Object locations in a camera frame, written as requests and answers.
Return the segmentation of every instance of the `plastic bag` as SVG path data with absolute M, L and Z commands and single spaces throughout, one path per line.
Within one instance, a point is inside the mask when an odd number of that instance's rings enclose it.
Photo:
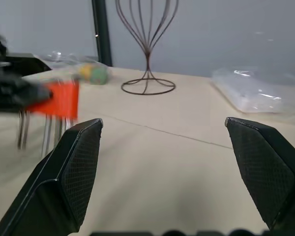
M 34 55 L 43 61 L 52 70 L 57 70 L 63 74 L 78 76 L 91 84 L 104 85 L 109 80 L 111 73 L 109 68 L 92 58 L 79 57 L 74 54 L 63 55 L 53 51 L 48 55 Z
M 295 115 L 295 69 L 222 68 L 212 82 L 243 113 Z

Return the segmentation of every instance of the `metal wire hat stand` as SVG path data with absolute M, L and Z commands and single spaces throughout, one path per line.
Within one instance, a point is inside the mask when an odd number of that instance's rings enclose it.
M 121 89 L 127 93 L 130 94 L 136 94 L 136 95 L 157 95 L 157 94 L 164 94 L 173 91 L 176 88 L 176 85 L 169 81 L 164 79 L 156 78 L 150 68 L 150 57 L 151 53 L 159 41 L 159 39 L 163 36 L 166 29 L 169 27 L 171 22 L 173 21 L 177 10 L 178 10 L 178 3 L 179 0 L 166 0 L 165 2 L 165 8 L 163 11 L 163 16 L 155 30 L 155 32 L 152 32 L 152 22 L 153 22 L 153 0 L 149 1 L 150 4 L 150 16 L 149 16 L 149 25 L 148 25 L 148 32 L 146 32 L 146 29 L 144 27 L 143 23 L 143 17 L 142 17 L 142 6 L 141 6 L 141 0 L 138 0 L 138 13 L 139 13 L 139 22 L 135 20 L 134 14 L 133 14 L 133 6 L 132 6 L 132 0 L 128 0 L 129 3 L 129 9 L 130 9 L 130 17 L 132 20 L 132 24 L 127 20 L 125 17 L 125 14 L 121 8 L 120 0 L 116 1 L 116 9 L 118 16 L 120 17 L 122 23 L 127 28 L 127 30 L 130 32 L 132 37 L 136 40 L 140 48 L 142 49 L 145 57 L 146 57 L 146 71 L 143 74 L 142 78 L 136 79 L 136 80 L 130 80 L 121 85 Z M 174 2 L 174 11 L 170 13 L 171 9 L 171 3 Z M 156 81 L 159 83 L 162 87 L 164 87 L 163 91 L 159 92 L 148 92 L 148 84 L 151 81 Z M 127 86 L 134 85 L 140 82 L 145 82 L 145 87 L 142 92 L 134 92 L 129 91 L 126 89 Z

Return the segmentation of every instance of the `black pole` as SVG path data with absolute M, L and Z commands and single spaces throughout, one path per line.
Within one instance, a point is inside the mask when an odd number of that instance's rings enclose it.
M 92 7 L 98 60 L 107 66 L 113 66 L 105 0 L 92 0 Z

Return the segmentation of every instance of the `beige table surface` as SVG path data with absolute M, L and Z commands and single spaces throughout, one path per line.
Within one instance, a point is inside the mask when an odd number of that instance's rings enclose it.
M 139 78 L 140 71 L 112 68 L 112 73 L 104 86 L 81 85 L 79 121 L 102 118 L 104 128 L 95 185 L 78 235 L 266 229 L 241 180 L 224 127 L 227 116 L 246 117 L 209 79 L 156 73 L 177 89 L 136 96 L 121 91 L 120 84 Z M 250 119 L 274 126 L 295 147 L 295 125 Z M 39 161 L 43 124 L 42 117 L 32 117 L 28 148 L 16 151 L 17 118 L 0 116 L 0 219 Z

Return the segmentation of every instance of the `circular wire base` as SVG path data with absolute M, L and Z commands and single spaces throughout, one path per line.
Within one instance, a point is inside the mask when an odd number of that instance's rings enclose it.
M 162 91 L 162 92 L 153 92 L 153 93 L 147 92 L 148 82 L 152 81 L 152 80 L 158 82 L 159 84 L 161 84 L 161 85 L 163 85 L 165 87 L 169 87 L 169 89 L 166 90 L 166 91 Z M 136 83 L 138 83 L 140 81 L 145 81 L 146 82 L 146 86 L 145 86 L 145 89 L 144 89 L 143 92 L 132 92 L 132 91 L 128 91 L 128 90 L 126 90 L 124 88 L 124 86 L 126 86 L 126 85 L 133 85 L 133 84 L 136 84 Z M 130 93 L 130 94 L 135 94 L 135 95 L 158 95 L 158 94 L 164 94 L 164 93 L 168 93 L 168 92 L 173 91 L 175 88 L 176 88 L 176 85 L 173 82 L 171 82 L 169 80 L 157 79 L 157 78 L 144 78 L 144 79 L 141 78 L 141 79 L 136 79 L 136 80 L 130 80 L 130 81 L 127 81 L 127 82 L 125 82 L 125 83 L 123 83 L 121 85 L 121 89 L 123 91 L 125 91 L 127 93 Z

